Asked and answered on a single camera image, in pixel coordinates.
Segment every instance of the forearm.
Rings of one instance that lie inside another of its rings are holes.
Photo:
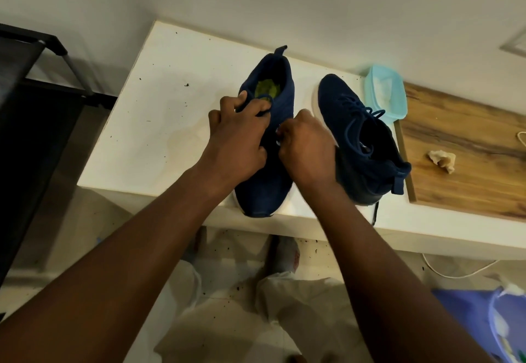
[[[332,246],[375,361],[491,361],[339,185],[302,193]]]
[[[6,360],[121,361],[188,242],[225,197],[208,189],[203,173],[188,170],[2,323]]]

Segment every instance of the white tabletop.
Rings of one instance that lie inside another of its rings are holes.
[[[222,96],[235,96],[267,53],[156,22],[79,186],[153,197],[161,194],[201,156],[209,137],[208,111],[219,107]],[[341,76],[363,98],[361,77],[293,58],[289,61],[296,87],[295,113],[313,109],[318,83],[329,73]],[[221,205],[233,208],[235,202],[229,197]],[[360,210],[371,218],[372,207]],[[277,213],[314,219],[295,186]],[[522,222],[410,204],[407,193],[383,196],[377,227],[526,248]]]

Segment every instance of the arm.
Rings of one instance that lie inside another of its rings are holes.
[[[188,242],[233,188],[264,166],[270,108],[221,99],[198,163],[0,324],[3,360],[122,361]]]
[[[302,110],[279,133],[280,158],[327,235],[373,359],[490,363],[336,183],[334,141],[321,123]]]

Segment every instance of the navy blue sneaker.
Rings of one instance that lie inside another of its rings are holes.
[[[349,197],[359,205],[372,205],[389,191],[404,194],[411,164],[400,157],[391,130],[379,119],[385,111],[365,107],[334,74],[321,80],[318,105],[338,142],[336,177]]]
[[[276,136],[279,125],[294,115],[294,82],[289,61],[283,56],[286,48],[279,47],[273,54],[267,54],[239,89],[239,92],[247,91],[247,100],[238,112],[255,98],[268,100],[272,104],[270,125],[260,143],[267,151],[267,162],[234,190],[243,213],[253,218],[271,216],[283,203],[293,183],[278,157]]]

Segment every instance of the white table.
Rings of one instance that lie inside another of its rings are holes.
[[[141,210],[199,159],[209,137],[208,111],[219,107],[222,96],[236,95],[265,54],[255,47],[155,22],[78,185],[129,212]],[[313,109],[317,85],[329,73],[341,76],[360,98],[364,95],[359,76],[289,61],[296,86],[295,113]],[[372,207],[359,209],[371,220]],[[244,216],[229,196],[205,224],[326,240],[295,186],[270,218]],[[407,193],[381,199],[376,229],[395,249],[526,259],[524,223],[410,204]]]

